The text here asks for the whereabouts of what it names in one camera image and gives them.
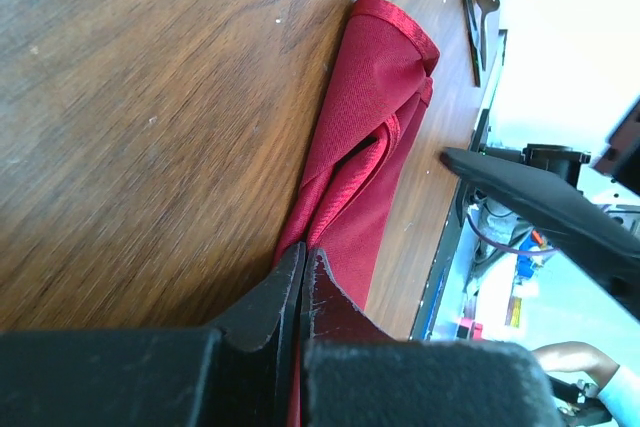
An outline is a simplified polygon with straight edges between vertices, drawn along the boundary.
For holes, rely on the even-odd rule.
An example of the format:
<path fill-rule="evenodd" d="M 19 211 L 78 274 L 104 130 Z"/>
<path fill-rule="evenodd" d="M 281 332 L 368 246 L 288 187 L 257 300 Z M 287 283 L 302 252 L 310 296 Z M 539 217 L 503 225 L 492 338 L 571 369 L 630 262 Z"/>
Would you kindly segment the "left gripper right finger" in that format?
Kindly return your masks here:
<path fill-rule="evenodd" d="M 380 330 L 311 251 L 302 288 L 304 426 L 559 426 L 546 374 L 524 348 L 398 341 Z"/>

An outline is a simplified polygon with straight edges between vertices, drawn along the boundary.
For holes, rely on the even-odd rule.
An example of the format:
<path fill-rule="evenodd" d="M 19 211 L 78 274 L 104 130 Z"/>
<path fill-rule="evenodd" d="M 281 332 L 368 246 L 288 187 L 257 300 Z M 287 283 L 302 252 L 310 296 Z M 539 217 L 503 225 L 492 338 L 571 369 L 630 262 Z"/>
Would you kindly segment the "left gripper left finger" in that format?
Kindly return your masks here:
<path fill-rule="evenodd" d="M 282 426 L 306 247 L 193 328 L 1 337 L 5 426 Z"/>

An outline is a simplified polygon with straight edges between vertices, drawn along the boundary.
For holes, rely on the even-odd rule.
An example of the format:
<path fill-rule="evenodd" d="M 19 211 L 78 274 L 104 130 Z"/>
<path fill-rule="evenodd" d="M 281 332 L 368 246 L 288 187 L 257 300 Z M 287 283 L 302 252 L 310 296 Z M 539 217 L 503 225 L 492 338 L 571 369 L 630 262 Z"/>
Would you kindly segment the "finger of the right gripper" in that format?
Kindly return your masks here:
<path fill-rule="evenodd" d="M 639 239 L 558 175 L 459 148 L 442 164 L 529 221 L 634 317 L 639 316 Z"/>

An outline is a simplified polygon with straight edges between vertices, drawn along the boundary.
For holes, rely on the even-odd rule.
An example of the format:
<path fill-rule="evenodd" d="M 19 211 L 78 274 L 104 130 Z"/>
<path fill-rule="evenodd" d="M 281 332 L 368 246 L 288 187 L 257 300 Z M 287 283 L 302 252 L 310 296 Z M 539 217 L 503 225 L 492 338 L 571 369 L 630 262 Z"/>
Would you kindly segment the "red cloth napkin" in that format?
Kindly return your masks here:
<path fill-rule="evenodd" d="M 399 177 L 433 94 L 439 51 L 388 0 L 356 0 L 276 248 L 323 249 L 364 308 Z"/>

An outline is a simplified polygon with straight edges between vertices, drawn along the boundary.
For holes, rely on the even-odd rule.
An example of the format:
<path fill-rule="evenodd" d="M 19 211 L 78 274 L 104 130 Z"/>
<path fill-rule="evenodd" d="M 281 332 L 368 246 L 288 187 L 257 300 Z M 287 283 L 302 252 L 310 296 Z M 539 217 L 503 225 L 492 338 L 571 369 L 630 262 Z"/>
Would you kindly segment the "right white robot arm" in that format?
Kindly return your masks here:
<path fill-rule="evenodd" d="M 440 161 L 531 223 L 630 314 L 639 314 L 639 239 L 579 191 L 589 154 L 529 144 L 521 152 L 446 148 Z"/>

